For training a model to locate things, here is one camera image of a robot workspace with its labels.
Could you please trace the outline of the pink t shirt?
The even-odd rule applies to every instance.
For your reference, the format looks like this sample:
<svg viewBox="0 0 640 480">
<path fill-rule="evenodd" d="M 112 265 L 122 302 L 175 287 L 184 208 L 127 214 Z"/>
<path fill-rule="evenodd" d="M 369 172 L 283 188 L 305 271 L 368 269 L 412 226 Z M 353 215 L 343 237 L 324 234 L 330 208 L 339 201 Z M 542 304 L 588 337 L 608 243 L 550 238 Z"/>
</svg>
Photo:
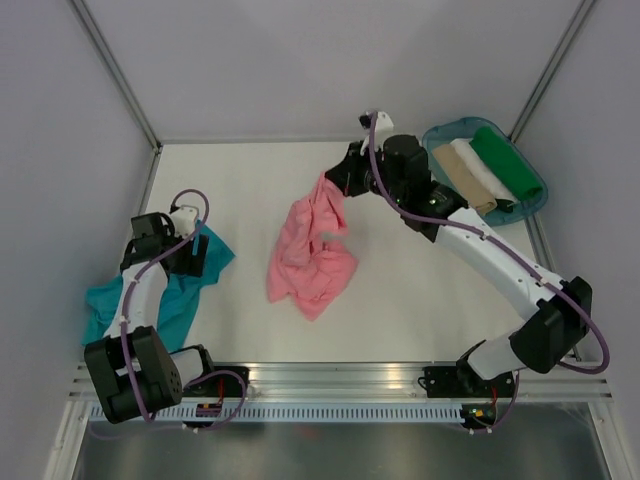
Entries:
<svg viewBox="0 0 640 480">
<path fill-rule="evenodd" d="M 314 321 L 346 289 L 358 260 L 341 241 L 348 234 L 344 200 L 320 175 L 310 193 L 291 205 L 266 274 L 271 303 L 290 298 Z"/>
</svg>

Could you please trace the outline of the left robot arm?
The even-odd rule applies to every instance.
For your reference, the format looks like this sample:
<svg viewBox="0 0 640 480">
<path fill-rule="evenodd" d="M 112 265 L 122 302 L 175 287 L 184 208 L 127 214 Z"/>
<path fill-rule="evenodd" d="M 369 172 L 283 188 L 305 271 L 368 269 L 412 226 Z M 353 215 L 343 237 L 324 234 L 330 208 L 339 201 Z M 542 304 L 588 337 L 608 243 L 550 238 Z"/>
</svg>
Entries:
<svg viewBox="0 0 640 480">
<path fill-rule="evenodd" d="M 190 364 L 183 375 L 164 346 L 157 325 L 161 299 L 171 275 L 200 278 L 209 245 L 194 206 L 173 206 L 131 219 L 133 237 L 120 263 L 122 291 L 103 337 L 89 343 L 84 360 L 106 419 L 112 424 L 155 419 L 180 403 L 183 383 L 206 396 L 218 372 L 205 362 Z"/>
</svg>

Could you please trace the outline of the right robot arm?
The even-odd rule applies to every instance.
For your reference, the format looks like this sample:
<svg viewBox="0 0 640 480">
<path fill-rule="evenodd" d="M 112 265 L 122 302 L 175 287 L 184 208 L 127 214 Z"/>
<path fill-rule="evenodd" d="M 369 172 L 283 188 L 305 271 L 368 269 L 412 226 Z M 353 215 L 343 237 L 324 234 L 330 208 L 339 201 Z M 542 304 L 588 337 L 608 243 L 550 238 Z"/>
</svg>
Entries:
<svg viewBox="0 0 640 480">
<path fill-rule="evenodd" d="M 474 345 L 457 361 L 463 392 L 478 395 L 498 376 L 522 369 L 545 374 L 589 333 L 591 286 L 521 256 L 461 195 L 432 178 L 416 137 L 391 136 L 374 152 L 367 141 L 352 142 L 325 177 L 348 197 L 371 192 L 389 199 L 409 228 L 464 260 L 519 314 L 519 328 Z"/>
</svg>

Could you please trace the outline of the teal t shirt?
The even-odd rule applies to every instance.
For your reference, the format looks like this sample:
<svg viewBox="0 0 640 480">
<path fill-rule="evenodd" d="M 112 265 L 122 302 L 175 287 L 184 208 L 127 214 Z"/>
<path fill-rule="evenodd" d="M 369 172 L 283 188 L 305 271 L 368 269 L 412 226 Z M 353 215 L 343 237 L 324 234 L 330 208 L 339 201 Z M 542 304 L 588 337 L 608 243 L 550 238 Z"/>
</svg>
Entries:
<svg viewBox="0 0 640 480">
<path fill-rule="evenodd" d="M 160 302 L 156 330 L 169 352 L 185 346 L 198 310 L 201 289 L 215 285 L 222 271 L 235 258 L 233 251 L 209 227 L 204 226 L 201 233 L 209 239 L 202 276 L 172 274 Z M 106 333 L 116 314 L 122 291 L 121 275 L 105 285 L 86 291 L 89 318 L 82 340 L 83 346 L 100 340 Z"/>
</svg>

